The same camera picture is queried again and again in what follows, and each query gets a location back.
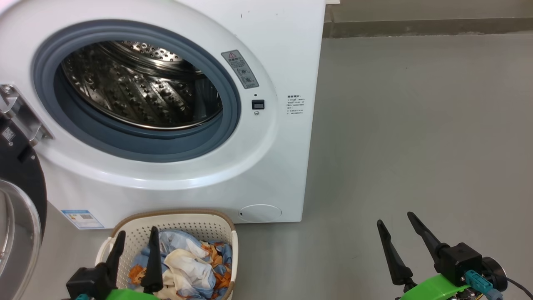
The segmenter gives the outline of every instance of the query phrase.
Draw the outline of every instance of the door hinge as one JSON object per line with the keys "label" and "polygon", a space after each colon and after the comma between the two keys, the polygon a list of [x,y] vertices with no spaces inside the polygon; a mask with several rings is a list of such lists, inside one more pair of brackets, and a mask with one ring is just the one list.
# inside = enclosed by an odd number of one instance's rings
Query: door hinge
{"label": "door hinge", "polygon": [[0,113],[13,120],[32,146],[43,139],[53,139],[43,122],[11,84],[0,84]]}

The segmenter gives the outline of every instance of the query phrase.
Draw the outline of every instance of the screw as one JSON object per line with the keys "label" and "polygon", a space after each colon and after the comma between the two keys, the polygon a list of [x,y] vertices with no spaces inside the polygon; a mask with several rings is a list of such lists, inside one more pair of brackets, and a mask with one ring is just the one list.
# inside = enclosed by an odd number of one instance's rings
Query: screw
{"label": "screw", "polygon": [[2,91],[4,91],[6,94],[10,94],[13,91],[13,89],[9,85],[3,85]]}

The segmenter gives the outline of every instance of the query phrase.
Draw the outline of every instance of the white plastic basket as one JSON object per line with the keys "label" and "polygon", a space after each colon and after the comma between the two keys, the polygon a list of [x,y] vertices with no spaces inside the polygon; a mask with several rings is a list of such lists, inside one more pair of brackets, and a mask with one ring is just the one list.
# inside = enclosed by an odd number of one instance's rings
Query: white plastic basket
{"label": "white plastic basket", "polygon": [[113,247],[116,235],[124,230],[126,241],[124,253],[120,257],[117,274],[117,287],[127,288],[128,274],[134,257],[146,247],[152,226],[159,230],[178,229],[193,235],[198,240],[217,240],[231,245],[233,250],[231,282],[223,300],[231,300],[237,264],[239,262],[239,242],[233,222],[226,215],[213,210],[170,210],[138,214],[122,220],[113,230],[111,236],[104,241],[96,256],[95,264],[107,259]]}

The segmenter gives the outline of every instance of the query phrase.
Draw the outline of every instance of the white washing machine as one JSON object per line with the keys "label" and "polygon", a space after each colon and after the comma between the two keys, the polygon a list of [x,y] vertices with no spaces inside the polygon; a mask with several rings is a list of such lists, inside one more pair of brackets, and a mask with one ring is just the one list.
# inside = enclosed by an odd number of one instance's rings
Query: white washing machine
{"label": "white washing machine", "polygon": [[78,228],[178,208],[298,222],[324,9],[2,0],[0,102]]}

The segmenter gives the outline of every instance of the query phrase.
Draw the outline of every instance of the laundry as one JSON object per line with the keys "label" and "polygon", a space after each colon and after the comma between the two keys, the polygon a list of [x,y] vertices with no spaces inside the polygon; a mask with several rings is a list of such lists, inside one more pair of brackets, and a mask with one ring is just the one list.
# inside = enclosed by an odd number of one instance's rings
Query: laundry
{"label": "laundry", "polygon": [[[200,242],[179,230],[159,232],[163,289],[160,299],[221,300],[231,281],[232,249],[224,242]],[[141,290],[150,250],[145,247],[134,258],[128,287]]]}

